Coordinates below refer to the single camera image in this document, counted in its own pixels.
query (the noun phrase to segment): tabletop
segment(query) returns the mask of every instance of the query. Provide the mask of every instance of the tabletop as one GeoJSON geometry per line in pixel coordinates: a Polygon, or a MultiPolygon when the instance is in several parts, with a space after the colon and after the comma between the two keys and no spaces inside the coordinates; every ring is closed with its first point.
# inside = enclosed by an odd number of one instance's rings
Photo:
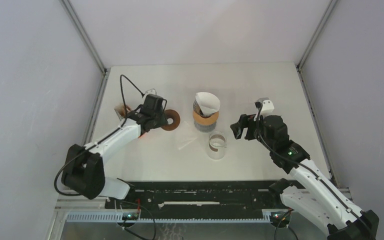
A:
{"type": "MultiPolygon", "coordinates": [[[[128,143],[104,166],[105,176],[125,181],[246,181],[292,180],[258,141],[235,140],[230,125],[241,114],[255,114],[254,102],[269,98],[272,114],[280,115],[290,138],[300,144],[325,176],[330,178],[311,112],[293,62],[220,63],[113,66],[98,112],[92,139],[119,123],[114,108],[122,103],[120,75],[126,75],[145,92],[155,89],[167,99],[166,109],[177,111],[179,128],[154,129],[128,143]],[[194,127],[195,93],[210,92],[221,102],[216,131],[227,140],[225,156],[212,160],[206,153],[208,133],[194,127]]],[[[142,96],[123,80],[126,104],[133,109],[142,96]]]]}

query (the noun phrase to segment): gray wall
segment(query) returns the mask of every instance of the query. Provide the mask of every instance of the gray wall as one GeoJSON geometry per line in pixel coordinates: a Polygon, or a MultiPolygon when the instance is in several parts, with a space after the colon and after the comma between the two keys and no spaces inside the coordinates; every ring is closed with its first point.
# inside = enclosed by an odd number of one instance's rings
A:
{"type": "Polygon", "coordinates": [[[338,180],[384,240],[384,1],[340,1],[303,77],[338,180]]]}
{"type": "Polygon", "coordinates": [[[71,1],[108,66],[298,63],[329,4],[329,0],[71,1]]]}
{"type": "Polygon", "coordinates": [[[58,0],[0,0],[0,240],[45,238],[100,79],[58,0]]]}

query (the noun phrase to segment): wire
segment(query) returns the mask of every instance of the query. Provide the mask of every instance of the wire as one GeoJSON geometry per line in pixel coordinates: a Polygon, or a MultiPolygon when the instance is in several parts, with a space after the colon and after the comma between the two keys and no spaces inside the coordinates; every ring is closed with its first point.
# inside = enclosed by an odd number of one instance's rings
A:
{"type": "Polygon", "coordinates": [[[288,226],[287,229],[289,229],[290,232],[295,236],[296,240],[299,240],[297,234],[295,233],[295,231],[290,226],[288,226]]]}
{"type": "Polygon", "coordinates": [[[130,182],[127,182],[127,181],[125,181],[125,180],[123,180],[123,179],[121,179],[121,178],[118,178],[118,177],[117,177],[117,179],[120,180],[120,181],[122,181],[123,183],[129,185],[130,187],[135,187],[135,185],[131,184],[130,182]]]}
{"type": "Polygon", "coordinates": [[[119,130],[121,130],[123,128],[123,126],[126,124],[127,122],[127,107],[126,107],[126,100],[125,100],[125,94],[123,92],[123,81],[122,79],[126,78],[132,85],[133,87],[135,87],[139,93],[142,95],[142,97],[145,95],[128,77],[126,77],[125,75],[121,74],[120,75],[120,91],[121,91],[121,99],[123,100],[123,105],[124,105],[124,112],[126,114],[126,117],[124,118],[124,121],[123,123],[117,128],[115,129],[114,131],[112,131],[110,134],[106,135],[105,137],[103,137],[101,140],[99,140],[97,142],[97,144],[94,144],[92,145],[91,147],[81,151],[79,154],[77,154],[75,157],[73,157],[71,160],[69,160],[68,162],[66,162],[64,164],[64,166],[61,167],[61,169],[58,171],[58,173],[56,174],[55,176],[55,179],[53,180],[53,188],[55,189],[55,191],[63,196],[72,196],[72,197],[75,197],[75,196],[81,196],[81,194],[79,193],[65,193],[65,192],[62,192],[61,190],[58,189],[58,186],[57,186],[57,182],[58,182],[58,178],[60,177],[61,173],[64,171],[64,169],[70,165],[74,160],[76,160],[78,157],[82,156],[83,154],[85,154],[86,152],[90,151],[91,149],[93,149],[94,147],[96,147],[97,145],[101,144],[102,142],[104,142],[105,140],[107,140],[108,138],[110,138],[112,135],[114,135],[115,133],[117,133],[119,130]]]}
{"type": "MultiPolygon", "coordinates": [[[[260,138],[260,140],[262,141],[261,143],[270,151],[270,153],[273,153],[275,155],[277,155],[279,158],[285,160],[286,162],[290,163],[290,164],[294,164],[294,165],[298,165],[298,166],[301,166],[305,169],[307,169],[310,173],[312,173],[314,176],[315,176],[315,179],[320,181],[328,190],[330,193],[332,193],[332,195],[340,202],[340,204],[346,208],[347,210],[348,209],[351,209],[350,207],[347,206],[347,204],[342,201],[342,199],[329,187],[329,185],[323,180],[323,179],[319,179],[319,175],[317,173],[315,173],[311,168],[309,168],[308,166],[300,163],[300,162],[296,162],[296,161],[292,161],[282,155],[280,155],[279,153],[275,152],[271,147],[269,147],[269,145],[266,143],[266,141],[264,141],[264,138],[261,134],[261,130],[260,130],[260,126],[259,126],[259,122],[260,122],[260,113],[261,113],[261,110],[263,109],[263,106],[259,107],[258,108],[258,118],[257,118],[257,122],[256,122],[256,129],[257,129],[257,133],[258,133],[258,136],[260,138]]],[[[350,213],[357,219],[359,220],[363,226],[366,228],[366,230],[368,231],[368,233],[370,234],[370,237],[373,239],[373,240],[376,240],[375,236],[373,235],[372,233],[372,230],[369,228],[369,226],[367,226],[367,224],[361,219],[361,217],[359,217],[352,209],[350,211],[350,213]]]]}
{"type": "Polygon", "coordinates": [[[279,226],[281,225],[281,222],[283,222],[288,216],[287,215],[290,215],[291,212],[293,211],[293,209],[289,209],[287,212],[285,212],[282,217],[280,218],[280,221],[279,223],[277,224],[276,226],[276,229],[274,230],[274,240],[277,239],[277,234],[278,234],[278,229],[279,229],[279,226]]]}
{"type": "MultiPolygon", "coordinates": [[[[117,219],[118,219],[118,216],[119,216],[119,212],[117,211],[117,201],[114,199],[114,217],[115,217],[115,223],[118,225],[119,223],[117,222],[117,219]]],[[[123,218],[124,216],[124,213],[125,211],[123,210],[122,206],[120,206],[120,210],[121,210],[121,218],[123,218]]]]}
{"type": "Polygon", "coordinates": [[[80,196],[81,194],[79,193],[65,193],[65,192],[62,192],[58,189],[58,186],[57,186],[57,182],[58,182],[58,177],[61,175],[61,173],[64,171],[64,169],[70,165],[74,160],[76,160],[78,157],[80,157],[81,155],[83,155],[85,152],[93,149],[96,145],[93,145],[91,147],[89,147],[88,149],[85,149],[83,150],[82,152],[80,152],[79,154],[77,154],[75,157],[73,157],[70,161],[68,161],[67,163],[64,164],[64,166],[61,167],[61,169],[58,171],[58,173],[56,174],[55,176],[55,179],[53,180],[53,188],[55,189],[55,191],[63,196],[80,196]]]}
{"type": "Polygon", "coordinates": [[[136,89],[136,90],[138,90],[139,91],[139,93],[142,95],[142,97],[144,97],[145,96],[145,93],[143,93],[132,81],[130,81],[130,79],[128,78],[128,77],[126,77],[126,75],[124,75],[124,74],[121,74],[120,75],[120,83],[122,82],[122,77],[124,77],[125,79],[127,79],[127,81],[129,81],[132,85],[133,85],[133,87],[136,89]]]}
{"type": "Polygon", "coordinates": [[[123,230],[125,230],[126,232],[128,232],[129,234],[139,238],[139,239],[142,239],[142,240],[155,240],[155,237],[157,236],[157,224],[155,223],[155,218],[154,216],[152,215],[151,211],[149,211],[146,207],[142,206],[142,205],[139,205],[139,204],[136,204],[134,202],[129,202],[129,201],[124,201],[124,200],[119,200],[120,202],[122,203],[126,203],[126,204],[131,204],[131,205],[135,205],[135,206],[138,206],[139,208],[141,209],[145,209],[149,215],[151,216],[152,218],[152,222],[153,222],[153,237],[151,239],[148,239],[148,238],[145,238],[143,236],[140,236],[138,234],[136,234],[135,232],[131,231],[130,229],[124,227],[123,225],[125,224],[125,222],[127,221],[127,219],[124,220],[124,222],[122,223],[121,227],[123,228],[123,230]]]}

